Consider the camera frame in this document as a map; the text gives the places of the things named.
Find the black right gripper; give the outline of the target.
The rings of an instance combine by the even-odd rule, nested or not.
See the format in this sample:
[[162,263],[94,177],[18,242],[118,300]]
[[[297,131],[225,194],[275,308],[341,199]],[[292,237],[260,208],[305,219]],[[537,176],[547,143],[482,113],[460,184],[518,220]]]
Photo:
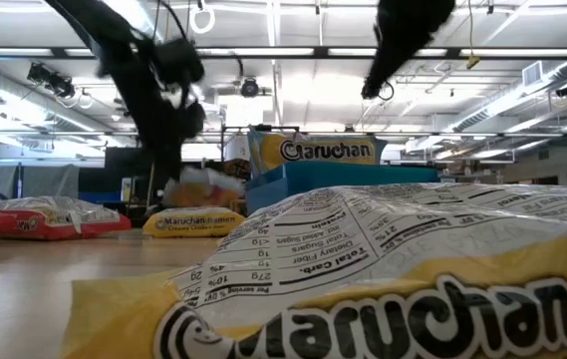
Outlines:
[[455,0],[379,0],[379,49],[367,80],[383,83],[403,65],[402,50],[419,50],[450,17]]

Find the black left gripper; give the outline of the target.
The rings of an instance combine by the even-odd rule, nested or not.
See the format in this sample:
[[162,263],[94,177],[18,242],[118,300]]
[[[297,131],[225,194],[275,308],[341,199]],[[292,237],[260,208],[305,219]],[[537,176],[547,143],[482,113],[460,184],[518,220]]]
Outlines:
[[138,43],[113,59],[113,80],[146,145],[157,145],[157,162],[175,181],[182,172],[182,141],[203,128],[205,110],[191,86],[204,76],[201,60],[189,41],[154,45]]

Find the blue-edged ramen noodle packet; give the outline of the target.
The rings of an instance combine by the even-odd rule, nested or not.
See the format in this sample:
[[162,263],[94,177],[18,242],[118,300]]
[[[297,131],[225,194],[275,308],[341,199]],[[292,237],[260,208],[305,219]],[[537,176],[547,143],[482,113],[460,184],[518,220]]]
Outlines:
[[244,196],[241,180],[213,169],[183,168],[178,180],[169,179],[162,204],[170,207],[230,207]]
[[260,177],[283,165],[321,162],[378,165],[387,141],[369,136],[310,136],[271,133],[251,127],[247,134],[252,175]]

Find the yellow creamy chicken ramen packet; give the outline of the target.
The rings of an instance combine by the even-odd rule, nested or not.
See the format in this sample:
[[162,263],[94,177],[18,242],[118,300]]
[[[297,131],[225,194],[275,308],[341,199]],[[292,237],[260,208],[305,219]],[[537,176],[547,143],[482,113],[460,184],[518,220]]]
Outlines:
[[63,359],[567,359],[567,186],[332,186],[77,281]]
[[244,220],[225,207],[167,208],[151,215],[142,232],[153,237],[223,237]]

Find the red beef ramen packet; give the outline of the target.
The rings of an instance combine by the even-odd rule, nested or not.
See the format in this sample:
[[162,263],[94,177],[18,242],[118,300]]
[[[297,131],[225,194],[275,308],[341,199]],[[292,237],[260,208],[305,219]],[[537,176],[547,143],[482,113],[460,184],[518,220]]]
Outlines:
[[132,228],[116,210],[67,196],[0,200],[0,213],[12,217],[0,227],[0,237],[10,239],[88,239]]

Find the blue plastic bin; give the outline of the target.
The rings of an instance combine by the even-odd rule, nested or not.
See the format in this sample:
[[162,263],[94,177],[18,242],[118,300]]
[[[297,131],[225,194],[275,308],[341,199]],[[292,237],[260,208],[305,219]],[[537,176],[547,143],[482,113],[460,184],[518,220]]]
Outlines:
[[246,184],[247,213],[289,196],[338,185],[375,185],[439,182],[431,167],[402,167],[299,162],[282,165]]

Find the black room partition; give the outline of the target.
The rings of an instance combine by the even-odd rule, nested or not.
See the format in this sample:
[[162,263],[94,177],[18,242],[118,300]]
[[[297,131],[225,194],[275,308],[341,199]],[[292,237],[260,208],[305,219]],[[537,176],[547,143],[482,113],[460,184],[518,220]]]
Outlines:
[[132,182],[132,201],[155,205],[161,200],[158,194],[172,174],[173,167],[149,151],[141,148],[106,148],[105,179],[123,189],[124,179]]

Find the blue crate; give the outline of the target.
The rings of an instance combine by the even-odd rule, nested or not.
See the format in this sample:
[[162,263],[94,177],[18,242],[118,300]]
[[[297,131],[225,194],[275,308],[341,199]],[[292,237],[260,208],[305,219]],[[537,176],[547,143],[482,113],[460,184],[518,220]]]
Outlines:
[[110,191],[80,191],[78,198],[91,203],[119,202],[121,195]]

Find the grey tarp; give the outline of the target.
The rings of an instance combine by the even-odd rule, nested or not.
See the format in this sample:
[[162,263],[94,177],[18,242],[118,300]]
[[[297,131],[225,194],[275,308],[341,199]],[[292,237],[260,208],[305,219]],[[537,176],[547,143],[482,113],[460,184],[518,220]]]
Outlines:
[[0,193],[6,198],[68,196],[79,193],[79,171],[75,166],[0,166]]

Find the thin black ceiling rail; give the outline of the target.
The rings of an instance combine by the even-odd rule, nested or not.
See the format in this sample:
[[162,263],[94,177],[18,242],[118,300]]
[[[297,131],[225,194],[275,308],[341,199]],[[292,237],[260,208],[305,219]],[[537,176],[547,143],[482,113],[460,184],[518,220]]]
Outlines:
[[[247,134],[247,128],[243,129],[228,129],[227,131],[218,132],[202,132],[196,137],[221,137],[230,134]],[[278,133],[293,134],[299,133],[307,136],[374,136],[379,138],[421,138],[421,137],[444,137],[444,138],[537,138],[537,139],[554,139],[554,138],[567,138],[567,132],[553,132],[553,133],[522,133],[522,132],[500,132],[500,133],[441,133],[441,132],[297,132],[297,131],[279,131]],[[28,136],[56,136],[56,137],[96,137],[96,136],[110,136],[110,137],[139,137],[138,132],[62,132],[62,131],[0,131],[0,136],[15,136],[15,137],[28,137]]]

